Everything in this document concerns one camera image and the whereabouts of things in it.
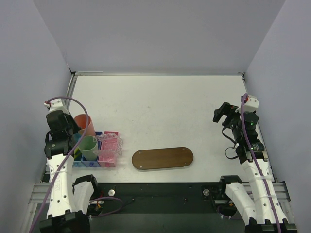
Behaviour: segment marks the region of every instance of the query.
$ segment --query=wire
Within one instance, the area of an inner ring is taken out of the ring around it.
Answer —
[[[119,202],[121,202],[121,206],[114,210],[114,211],[111,211],[111,212],[108,212],[108,213],[104,213],[104,214],[101,214],[101,215],[97,215],[97,216],[92,216],[93,218],[96,218],[96,217],[104,217],[104,216],[107,216],[107,215],[110,215],[110,214],[113,214],[113,213],[116,213],[118,211],[120,211],[125,205],[123,204],[123,201],[119,198],[115,198],[115,197],[102,197],[102,198],[97,198],[97,199],[94,199],[94,200],[90,200],[90,203],[92,202],[95,202],[95,201],[98,201],[98,200],[117,200]]]
[[[237,156],[234,156],[234,157],[232,157],[232,158],[230,158],[230,157],[228,157],[227,156],[227,149],[225,149],[225,156],[227,157],[227,159],[237,159],[239,156],[237,155]]]
[[[34,219],[32,225],[31,225],[31,227],[30,227],[29,233],[34,232],[35,225],[36,225],[36,223],[37,223],[38,220],[39,220],[39,217],[40,217],[40,215],[41,215],[41,213],[42,213],[42,211],[43,211],[43,208],[44,208],[45,203],[47,202],[48,196],[49,196],[49,194],[50,194],[50,192],[51,192],[51,190],[52,190],[52,188],[53,188],[53,185],[54,185],[54,183],[55,183],[55,181],[56,181],[56,178],[57,178],[57,176],[58,176],[59,171],[62,169],[62,167],[63,167],[63,165],[65,164],[66,160],[73,154],[74,150],[77,148],[77,146],[79,145],[79,143],[81,142],[81,140],[82,140],[83,137],[85,136],[85,134],[86,134],[86,132],[87,132],[88,124],[89,124],[87,110],[86,110],[86,108],[85,108],[79,101],[75,100],[74,98],[67,97],[67,96],[58,96],[58,97],[53,97],[53,98],[49,99],[48,101],[46,101],[46,103],[50,103],[52,100],[55,100],[55,99],[67,99],[67,100],[72,100],[72,101],[76,102],[77,104],[79,104],[79,105],[83,108],[83,110],[84,110],[84,112],[85,112],[85,114],[86,114],[86,128],[85,128],[84,132],[82,133],[80,139],[79,139],[78,142],[76,143],[76,145],[74,145],[74,147],[71,149],[71,151],[69,151],[69,153],[68,153],[67,156],[64,158],[64,160],[61,162],[61,164],[59,165],[57,171],[55,172],[55,175],[54,175],[54,177],[53,177],[53,179],[52,179],[52,181],[51,181],[51,183],[50,183],[50,186],[49,186],[49,188],[48,188],[48,191],[47,191],[47,193],[45,194],[45,197],[44,197],[44,199],[43,199],[43,201],[42,201],[42,204],[41,204],[41,206],[40,206],[40,209],[38,210],[37,215],[35,216],[35,219]]]
[[[264,178],[264,175],[263,175],[263,173],[262,173],[262,170],[260,169],[260,166],[259,166],[259,164],[258,164],[258,161],[257,161],[257,159],[256,159],[256,156],[255,156],[253,150],[252,150],[252,146],[251,146],[251,144],[250,144],[250,142],[249,142],[249,139],[248,139],[248,136],[247,136],[246,127],[245,127],[245,121],[244,121],[244,102],[245,102],[247,96],[248,96],[247,93],[245,93],[245,94],[243,95],[243,97],[242,97],[242,103],[241,103],[241,119],[242,119],[242,129],[243,129],[244,138],[245,138],[246,143],[247,143],[247,145],[248,145],[248,148],[249,148],[249,150],[250,150],[250,152],[251,152],[252,158],[253,158],[253,160],[254,160],[254,162],[255,162],[255,164],[256,164],[256,167],[257,167],[257,169],[258,169],[258,171],[259,171],[259,174],[260,174],[260,176],[263,177],[262,180],[263,180],[264,186],[266,187],[267,194],[268,194],[268,196],[269,196],[269,201],[270,201],[271,208],[272,208],[272,211],[273,211],[273,214],[274,214],[274,218],[276,219],[277,232],[278,232],[278,233],[282,233],[282,231],[281,231],[281,226],[280,226],[280,222],[278,221],[278,217],[277,217],[276,207],[275,207],[274,204],[273,204],[273,200],[272,200],[272,197],[271,197],[271,193],[270,193],[270,189],[269,189],[267,180]]]
[[[228,129],[227,127],[224,127],[223,128],[223,130],[222,130],[222,134],[223,134],[223,136],[225,137],[225,138],[227,138],[227,139],[229,139],[234,145],[237,143],[235,140],[233,140],[231,137],[229,137],[228,135],[226,135],[225,133],[224,133],[224,130],[225,129]]]
[[[229,219],[229,220],[243,220],[243,219],[240,218],[240,217],[238,217],[238,218],[235,218],[235,217],[234,217],[237,213],[235,213],[232,217],[231,217],[231,216],[226,216],[226,215],[222,214],[222,213],[220,212],[220,205],[217,206],[217,212],[218,212],[219,214],[221,214],[222,217],[227,218],[227,219]]]

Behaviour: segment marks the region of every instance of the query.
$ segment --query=black base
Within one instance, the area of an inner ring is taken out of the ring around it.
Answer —
[[[298,233],[295,224],[288,223],[285,219],[280,224],[283,233]],[[249,219],[249,225],[245,226],[245,233],[277,233],[276,224],[266,220],[266,224],[257,224],[253,218]]]
[[[89,220],[86,215],[73,212],[40,222],[41,233],[90,233]]]

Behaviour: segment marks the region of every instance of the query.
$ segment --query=gray wall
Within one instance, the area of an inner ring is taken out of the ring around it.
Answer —
[[[300,232],[310,232],[311,1],[287,0],[246,72],[274,173],[286,181]]]
[[[0,51],[0,232],[17,233],[45,163],[43,102],[70,72],[31,0],[0,2]]]
[[[73,71],[246,71],[284,0],[34,0]]]

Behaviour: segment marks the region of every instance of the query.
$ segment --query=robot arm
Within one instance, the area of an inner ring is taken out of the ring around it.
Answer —
[[[61,99],[45,105],[49,109],[46,118],[50,131],[47,133],[44,151],[50,170],[50,181],[54,176],[57,178],[51,190],[47,220],[40,222],[40,231],[42,233],[89,233],[87,216],[89,201],[100,195],[96,179],[93,175],[80,177],[73,187],[71,183],[73,156],[70,156],[57,172],[60,164],[75,145],[73,135],[80,128]]]
[[[237,210],[241,214],[246,225],[245,232],[275,232],[276,218],[269,198],[272,198],[278,222],[282,225],[282,232],[291,232],[286,229],[288,226],[288,224],[285,226],[287,219],[277,201],[273,188],[272,181],[274,178],[272,176],[267,153],[264,145],[257,139],[256,124],[259,118],[256,115],[256,110],[258,109],[259,102],[254,96],[248,96],[245,101],[243,113],[245,129],[252,147],[252,152],[255,155],[263,176],[260,175],[260,171],[258,170],[244,137],[242,120],[240,118],[241,108],[224,102],[219,109],[215,110],[213,121],[219,122],[223,115],[227,116],[222,125],[224,129],[230,128],[232,130],[234,142],[238,145],[236,153],[241,166],[247,174],[254,201],[250,199],[243,185],[239,182],[227,183],[225,193],[234,202]],[[265,182],[267,182],[270,195],[268,195],[264,179]]]

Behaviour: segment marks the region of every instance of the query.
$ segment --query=wooden tray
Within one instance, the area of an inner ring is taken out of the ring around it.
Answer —
[[[139,150],[132,157],[132,164],[139,170],[188,166],[193,153],[186,147]]]

